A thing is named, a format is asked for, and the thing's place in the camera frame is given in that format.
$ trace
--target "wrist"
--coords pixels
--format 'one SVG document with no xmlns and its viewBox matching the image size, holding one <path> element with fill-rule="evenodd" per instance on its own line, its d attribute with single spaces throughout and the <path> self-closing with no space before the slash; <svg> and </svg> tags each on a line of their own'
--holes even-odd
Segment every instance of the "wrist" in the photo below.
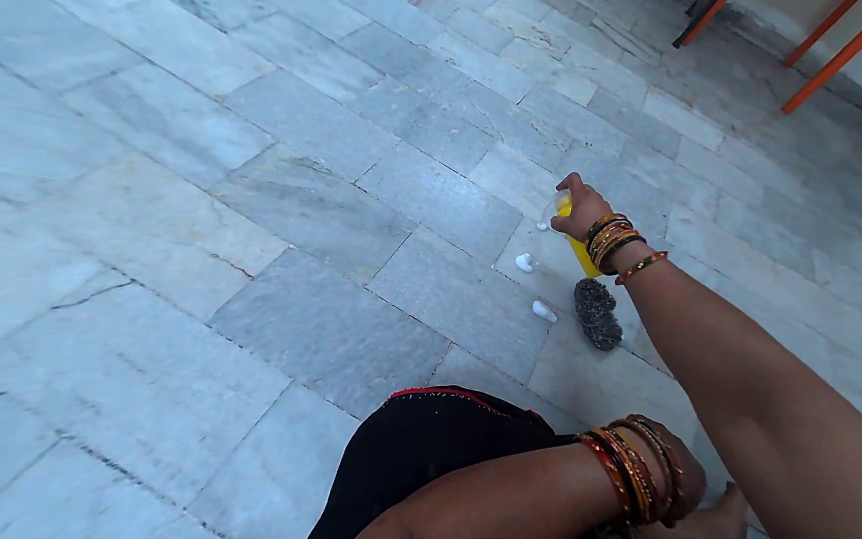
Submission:
<svg viewBox="0 0 862 539">
<path fill-rule="evenodd" d="M 621 246 L 620 249 L 614 251 L 614 254 L 610 256 L 607 263 L 610 264 L 618 274 L 620 274 L 655 252 L 657 252 L 657 250 L 653 249 L 648 244 L 637 240 L 630 242 L 625 246 Z"/>
</svg>

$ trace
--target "marble floor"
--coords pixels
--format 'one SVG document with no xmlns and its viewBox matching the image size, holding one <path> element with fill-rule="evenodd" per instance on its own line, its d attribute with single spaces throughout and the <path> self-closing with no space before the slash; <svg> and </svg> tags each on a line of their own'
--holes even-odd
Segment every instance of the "marble floor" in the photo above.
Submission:
<svg viewBox="0 0 862 539">
<path fill-rule="evenodd" d="M 862 411 L 862 112 L 683 10 L 0 0 L 0 537 L 305 536 L 429 384 L 650 414 L 719 489 L 622 288 L 581 336 L 569 171 Z"/>
</svg>

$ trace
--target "wall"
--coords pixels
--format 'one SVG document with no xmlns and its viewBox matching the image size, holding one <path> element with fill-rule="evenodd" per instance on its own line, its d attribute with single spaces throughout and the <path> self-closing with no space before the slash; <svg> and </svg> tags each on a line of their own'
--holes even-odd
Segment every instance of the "wall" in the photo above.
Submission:
<svg viewBox="0 0 862 539">
<path fill-rule="evenodd" d="M 795 45 L 800 44 L 841 0 L 734 0 L 734 9 L 752 15 Z M 822 65 L 862 30 L 862 0 L 820 39 L 802 61 Z M 862 86 L 862 51 L 841 70 Z"/>
</svg>

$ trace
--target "yellow spray bottle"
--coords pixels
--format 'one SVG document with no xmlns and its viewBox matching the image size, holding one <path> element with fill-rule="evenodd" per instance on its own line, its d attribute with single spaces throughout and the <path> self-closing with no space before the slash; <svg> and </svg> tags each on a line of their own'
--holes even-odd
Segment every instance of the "yellow spray bottle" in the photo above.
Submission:
<svg viewBox="0 0 862 539">
<path fill-rule="evenodd" d="M 548 226 L 551 222 L 551 215 L 559 215 L 562 217 L 568 216 L 571 214 L 571 192 L 567 189 L 563 191 L 558 191 L 551 202 L 544 209 L 544 223 Z M 591 257 L 588 256 L 587 251 L 584 249 L 584 244 L 575 240 L 571 236 L 567 236 L 568 242 L 571 244 L 571 249 L 574 250 L 574 254 L 578 257 L 578 262 L 581 263 L 581 267 L 584 268 L 584 273 L 587 273 L 587 276 L 590 278 L 598 277 L 601 275 L 601 272 L 598 271 L 597 268 L 594 267 L 594 263 L 591 262 Z"/>
</svg>

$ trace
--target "finger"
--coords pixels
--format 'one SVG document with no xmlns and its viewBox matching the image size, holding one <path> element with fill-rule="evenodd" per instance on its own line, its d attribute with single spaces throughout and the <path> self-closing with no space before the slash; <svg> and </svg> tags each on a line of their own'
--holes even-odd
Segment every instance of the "finger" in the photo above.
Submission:
<svg viewBox="0 0 862 539">
<path fill-rule="evenodd" d="M 570 173 L 566 178 L 560 180 L 560 183 L 557 184 L 557 191 L 562 191 L 564 189 L 570 189 L 571 193 L 575 192 L 577 189 L 581 188 L 584 182 L 581 180 L 581 175 L 578 173 Z"/>
<path fill-rule="evenodd" d="M 558 232 L 567 233 L 568 225 L 571 223 L 571 216 L 555 215 L 551 217 L 551 228 Z"/>
</svg>

